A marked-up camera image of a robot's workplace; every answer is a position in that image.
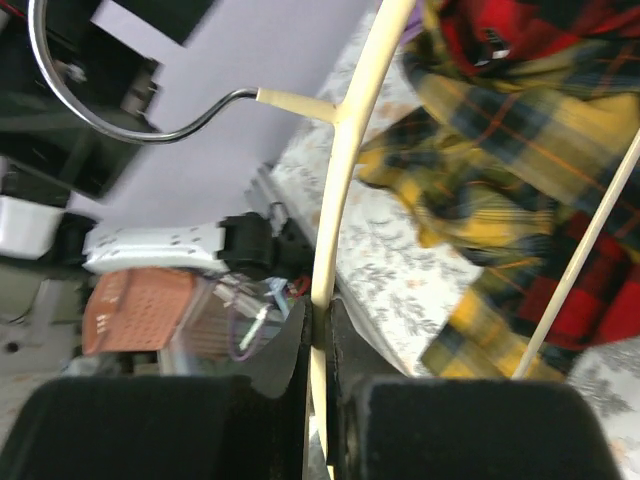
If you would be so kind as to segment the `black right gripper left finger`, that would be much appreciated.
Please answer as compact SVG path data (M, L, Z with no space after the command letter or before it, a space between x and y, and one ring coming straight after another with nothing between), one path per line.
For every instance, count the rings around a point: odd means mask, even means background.
M300 479L306 305L230 376L65 377L37 388L5 479Z

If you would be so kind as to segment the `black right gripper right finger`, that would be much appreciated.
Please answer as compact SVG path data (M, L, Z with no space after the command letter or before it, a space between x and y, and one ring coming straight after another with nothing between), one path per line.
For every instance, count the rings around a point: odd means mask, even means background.
M618 479L587 402L566 384L406 377L354 328L326 328L327 462L338 479Z

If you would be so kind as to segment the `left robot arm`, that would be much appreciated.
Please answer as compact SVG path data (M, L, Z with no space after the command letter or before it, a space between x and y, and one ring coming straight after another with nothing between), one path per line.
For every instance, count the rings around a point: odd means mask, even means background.
M271 222L256 212L187 227L116 228L101 223L87 233L74 263L98 275L149 267L225 271L242 261L268 267L273 243Z

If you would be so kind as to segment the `cream clothes hanger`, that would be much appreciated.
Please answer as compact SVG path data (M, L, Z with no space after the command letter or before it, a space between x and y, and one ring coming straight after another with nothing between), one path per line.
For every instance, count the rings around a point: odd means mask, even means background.
M328 310L336 278L336 253L340 224L351 176L356 164L357 151L395 48L412 9L413 4L410 1L385 1L382 3L342 103L335 105L290 92L268 89L257 89L252 93L258 101L264 104L322 120L334 128L334 142L323 194L311 288L313 346L310 354L309 382L320 445L324 451L329 449L326 366L329 349L323 336L331 323ZM196 121L172 133L146 134L117 127L85 107L58 76L47 43L45 2L29 2L27 17L29 39L34 57L54 95L77 118L111 138L138 144L174 143L197 132L232 100L230 97L221 99ZM529 372L540 346L563 306L568 292L582 269L614 203L618 200L634 170L638 158L639 142L634 140L613 176L610 186L606 190L576 252L569 261L568 267L561 277L517 368L514 370L514 378L521 379Z

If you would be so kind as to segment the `yellow plaid shirt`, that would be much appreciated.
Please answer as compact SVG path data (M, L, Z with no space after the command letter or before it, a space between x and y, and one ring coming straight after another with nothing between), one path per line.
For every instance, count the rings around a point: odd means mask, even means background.
M420 104L365 144L425 247L481 268L422 362L511 376L554 276L639 127L635 1L423 1L405 75Z

